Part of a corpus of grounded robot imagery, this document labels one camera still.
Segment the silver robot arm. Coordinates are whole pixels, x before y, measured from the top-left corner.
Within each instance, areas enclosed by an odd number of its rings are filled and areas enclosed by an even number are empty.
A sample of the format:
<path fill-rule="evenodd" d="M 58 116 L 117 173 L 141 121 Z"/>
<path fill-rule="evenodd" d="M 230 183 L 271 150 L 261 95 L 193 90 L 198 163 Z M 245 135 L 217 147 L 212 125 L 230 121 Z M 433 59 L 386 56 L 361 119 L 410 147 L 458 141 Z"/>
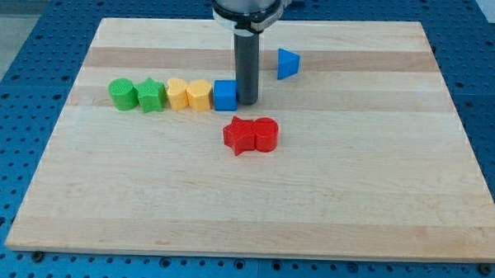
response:
<path fill-rule="evenodd" d="M 213 0 L 213 18 L 238 36 L 259 35 L 275 24 L 293 0 Z"/>

